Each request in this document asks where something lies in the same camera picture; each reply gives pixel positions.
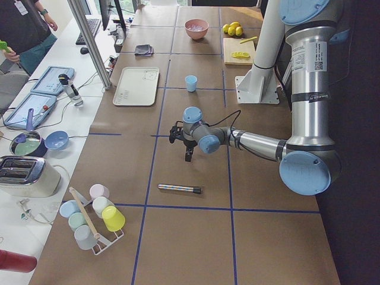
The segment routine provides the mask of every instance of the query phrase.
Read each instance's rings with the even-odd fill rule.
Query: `cup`
[[[186,89],[189,92],[194,92],[197,89],[198,79],[194,75],[188,75],[185,77]]]
[[[69,226],[73,232],[83,224],[87,224],[87,222],[82,213],[74,213],[70,216]]]
[[[97,244],[97,239],[94,237],[90,227],[86,224],[79,226],[74,232],[75,241],[80,249],[87,251]]]
[[[102,212],[108,206],[115,206],[113,202],[109,201],[106,197],[100,196],[93,201],[93,208],[99,218],[102,219]]]
[[[115,206],[105,208],[102,212],[102,217],[110,232],[117,232],[124,227],[125,217]]]
[[[35,269],[36,265],[37,259],[34,256],[0,249],[0,270],[27,273]]]
[[[79,210],[79,207],[77,205],[77,202],[75,200],[69,200],[67,202],[64,202],[61,207],[59,208],[59,213],[62,217],[68,219],[70,216],[74,213],[79,213],[81,210]]]
[[[94,184],[90,188],[90,196],[92,200],[95,200],[97,197],[104,196],[109,198],[109,190],[102,184]]]

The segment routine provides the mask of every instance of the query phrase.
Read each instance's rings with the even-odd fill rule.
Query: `pink bowl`
[[[193,40],[202,39],[208,31],[208,23],[201,19],[192,19],[185,23],[186,33]]]

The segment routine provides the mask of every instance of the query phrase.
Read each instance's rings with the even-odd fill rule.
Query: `lemon pile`
[[[243,27],[242,25],[240,25],[239,22],[232,22],[231,24],[225,24],[223,26],[223,32],[225,32],[226,34],[230,35],[230,36],[237,36],[237,37],[240,37],[241,35],[243,35]]]

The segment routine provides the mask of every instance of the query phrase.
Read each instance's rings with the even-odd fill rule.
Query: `black keyboard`
[[[87,19],[87,24],[93,34],[93,36],[96,35],[100,24],[102,21],[100,19]],[[84,38],[82,36],[82,33],[79,34],[77,41],[75,42],[76,45],[85,45],[86,42],[84,41]]]

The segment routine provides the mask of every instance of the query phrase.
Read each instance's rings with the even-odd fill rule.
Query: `white tray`
[[[151,106],[156,100],[158,67],[125,67],[113,97],[115,106]]]

